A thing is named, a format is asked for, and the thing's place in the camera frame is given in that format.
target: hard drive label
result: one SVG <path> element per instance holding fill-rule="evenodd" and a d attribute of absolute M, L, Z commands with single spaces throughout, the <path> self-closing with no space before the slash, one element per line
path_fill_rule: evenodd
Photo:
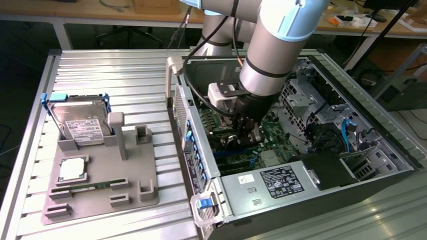
<path fill-rule="evenodd" d="M 72 139 L 79 142 L 104 139 L 100 121 L 97 119 L 65 121 Z"/>
<path fill-rule="evenodd" d="M 291 166 L 283 166 L 260 172 L 269 195 L 273 199 L 304 191 Z"/>

